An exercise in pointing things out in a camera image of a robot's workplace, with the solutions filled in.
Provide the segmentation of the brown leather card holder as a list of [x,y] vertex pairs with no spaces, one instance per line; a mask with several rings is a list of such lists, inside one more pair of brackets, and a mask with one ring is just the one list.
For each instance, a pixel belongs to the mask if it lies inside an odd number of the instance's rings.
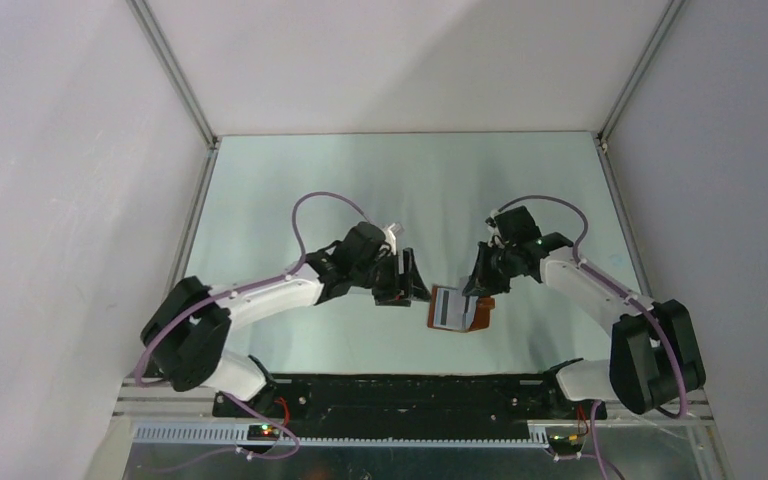
[[493,297],[467,297],[453,287],[434,286],[427,327],[455,333],[471,333],[490,326],[496,302]]

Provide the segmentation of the card with black stripe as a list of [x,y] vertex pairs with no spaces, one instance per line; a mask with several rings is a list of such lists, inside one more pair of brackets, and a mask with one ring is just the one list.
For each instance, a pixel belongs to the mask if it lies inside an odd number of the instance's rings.
[[465,297],[457,288],[436,287],[431,327],[455,332],[468,331],[477,313],[477,302],[477,297]]

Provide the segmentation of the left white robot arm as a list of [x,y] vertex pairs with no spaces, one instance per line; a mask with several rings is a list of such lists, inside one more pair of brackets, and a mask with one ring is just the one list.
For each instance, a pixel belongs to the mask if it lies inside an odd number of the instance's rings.
[[229,394],[252,416],[276,403],[268,370],[254,356],[233,352],[231,334],[296,308],[313,307],[365,289],[378,306],[408,307],[432,294],[412,249],[398,249],[401,227],[360,222],[346,236],[305,253],[280,275],[246,285],[211,287],[197,277],[180,280],[140,334],[145,346],[137,377],[153,363],[177,392],[208,387]]

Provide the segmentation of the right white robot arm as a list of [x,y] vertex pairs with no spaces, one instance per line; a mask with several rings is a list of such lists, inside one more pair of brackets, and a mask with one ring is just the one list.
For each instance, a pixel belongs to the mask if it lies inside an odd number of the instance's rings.
[[635,414],[688,414],[688,395],[704,386],[706,372],[681,302],[656,301],[622,284],[581,252],[580,238],[542,233],[523,205],[505,205],[485,222],[491,236],[478,245],[466,296],[506,294],[513,279],[529,277],[572,301],[610,340],[607,359],[551,370],[555,382],[541,392],[548,414],[566,418],[582,401],[615,401]]

